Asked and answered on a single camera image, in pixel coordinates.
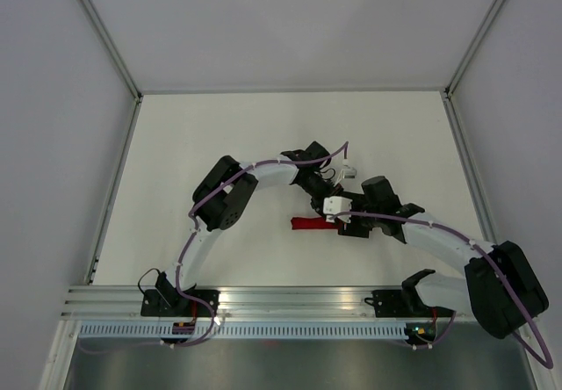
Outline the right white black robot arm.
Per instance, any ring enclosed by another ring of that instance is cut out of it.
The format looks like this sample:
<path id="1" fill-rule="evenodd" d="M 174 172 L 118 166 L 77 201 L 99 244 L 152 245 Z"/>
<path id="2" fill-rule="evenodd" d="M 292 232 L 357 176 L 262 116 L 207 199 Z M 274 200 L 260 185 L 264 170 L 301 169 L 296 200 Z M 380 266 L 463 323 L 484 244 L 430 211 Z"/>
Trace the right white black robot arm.
<path id="1" fill-rule="evenodd" d="M 338 224 L 340 234 L 367 236 L 380 228 L 458 273 L 444 276 L 426 268 L 404 279 L 400 303 L 407 313 L 421 316 L 439 308 L 468 314 L 489 335 L 502 339 L 548 309 L 546 293 L 517 244 L 463 235 L 422 207 L 401 203 L 383 176 L 364 181 L 362 190 L 324 200 L 326 219 Z"/>

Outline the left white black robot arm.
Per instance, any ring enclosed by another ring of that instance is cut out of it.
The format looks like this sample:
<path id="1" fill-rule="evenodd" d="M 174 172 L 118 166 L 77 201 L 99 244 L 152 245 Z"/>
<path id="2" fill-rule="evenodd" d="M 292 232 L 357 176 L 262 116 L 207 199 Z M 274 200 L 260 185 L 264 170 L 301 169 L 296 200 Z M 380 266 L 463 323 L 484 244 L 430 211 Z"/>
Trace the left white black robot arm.
<path id="1" fill-rule="evenodd" d="M 347 144 L 329 153 L 314 141 L 306 149 L 284 153 L 259 162 L 238 162 L 221 157 L 192 194 L 193 221 L 190 236 L 178 259 L 166 271 L 158 271 L 155 286 L 141 289 L 143 317 L 181 317 L 214 314 L 214 298 L 200 297 L 196 291 L 199 271 L 221 234 L 240 220 L 256 191 L 273 186 L 296 184 L 322 208 L 335 186 L 325 180 L 321 169 L 339 155 Z"/>

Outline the red cloth napkin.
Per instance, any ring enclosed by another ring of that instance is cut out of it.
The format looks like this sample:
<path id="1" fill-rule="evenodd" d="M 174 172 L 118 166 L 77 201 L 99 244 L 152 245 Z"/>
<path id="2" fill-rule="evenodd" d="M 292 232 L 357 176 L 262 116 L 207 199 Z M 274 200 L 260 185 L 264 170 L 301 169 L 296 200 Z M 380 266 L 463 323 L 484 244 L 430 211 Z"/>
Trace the red cloth napkin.
<path id="1" fill-rule="evenodd" d="M 323 217 L 292 217 L 292 230 L 337 230 L 337 223 L 326 221 Z"/>

